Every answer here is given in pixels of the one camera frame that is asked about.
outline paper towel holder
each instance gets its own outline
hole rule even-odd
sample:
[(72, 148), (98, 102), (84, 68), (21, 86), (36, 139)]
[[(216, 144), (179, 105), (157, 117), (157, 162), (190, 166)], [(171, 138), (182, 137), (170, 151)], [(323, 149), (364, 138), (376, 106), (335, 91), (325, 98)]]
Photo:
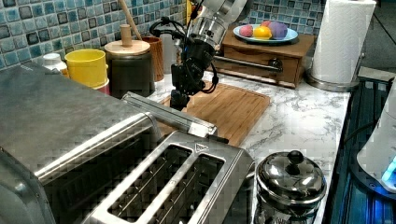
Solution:
[(361, 70), (361, 64), (365, 54), (362, 53), (359, 57), (358, 64), (356, 66), (355, 72), (353, 73), (352, 81), (350, 83), (331, 83), (323, 80), (319, 80), (312, 77), (312, 67), (308, 68), (305, 72), (304, 80), (309, 85), (316, 87), (324, 91), (335, 91), (335, 92), (351, 92), (359, 87), (360, 80), (358, 78), (358, 73)]

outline stovetop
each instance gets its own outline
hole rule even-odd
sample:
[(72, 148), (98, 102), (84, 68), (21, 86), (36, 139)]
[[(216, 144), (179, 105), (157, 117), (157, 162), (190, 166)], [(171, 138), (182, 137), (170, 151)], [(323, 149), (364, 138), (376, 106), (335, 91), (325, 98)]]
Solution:
[(361, 78), (352, 93), (324, 223), (396, 223), (396, 201), (367, 188), (366, 179), (354, 176), (349, 165), (373, 132), (389, 89), (389, 82)]

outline tile backsplash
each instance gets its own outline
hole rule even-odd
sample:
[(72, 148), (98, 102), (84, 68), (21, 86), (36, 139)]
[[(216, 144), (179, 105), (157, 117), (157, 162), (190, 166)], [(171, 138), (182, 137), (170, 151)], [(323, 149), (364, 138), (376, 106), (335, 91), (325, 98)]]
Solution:
[[(162, 16), (183, 22), (186, 0), (126, 0), (142, 35)], [(116, 0), (0, 0), (0, 70), (44, 54), (101, 48), (120, 39)]]
[[(243, 23), (282, 21), (301, 34), (317, 35), (322, 0), (254, 0)], [(126, 0), (142, 35), (162, 16), (185, 23), (186, 0)], [(120, 39), (126, 23), (117, 0), (0, 0), (0, 70), (42, 55), (101, 48)]]
[(239, 24), (281, 21), (299, 34), (318, 35), (323, 0), (254, 0), (249, 16)]

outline wooden cutting board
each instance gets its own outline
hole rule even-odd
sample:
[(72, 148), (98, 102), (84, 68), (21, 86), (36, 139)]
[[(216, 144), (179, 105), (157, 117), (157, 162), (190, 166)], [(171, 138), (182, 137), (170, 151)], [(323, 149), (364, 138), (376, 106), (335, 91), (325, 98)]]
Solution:
[[(170, 97), (162, 101), (170, 105)], [(253, 125), (270, 104), (270, 98), (254, 91), (218, 84), (211, 94), (199, 92), (190, 98), (182, 111), (218, 127), (218, 136), (239, 147)]]

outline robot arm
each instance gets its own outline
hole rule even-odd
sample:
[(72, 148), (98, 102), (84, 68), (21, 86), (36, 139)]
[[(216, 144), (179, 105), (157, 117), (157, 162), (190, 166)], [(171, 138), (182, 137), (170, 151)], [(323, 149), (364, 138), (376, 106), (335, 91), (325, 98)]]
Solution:
[(171, 67), (172, 84), (176, 87), (171, 92), (171, 107), (181, 110), (189, 102), (189, 95), (194, 95), (199, 91), (211, 93), (216, 88), (219, 79), (213, 64), (213, 84), (206, 90), (205, 83), (202, 81), (204, 71), (210, 66), (219, 50), (230, 23), (243, 20), (248, 15), (252, 4), (253, 0), (202, 0), (191, 13), (193, 20), (198, 8), (203, 7), (196, 23), (191, 25), (189, 21), (184, 34), (178, 34), (184, 35), (180, 43), (182, 62), (172, 64)]

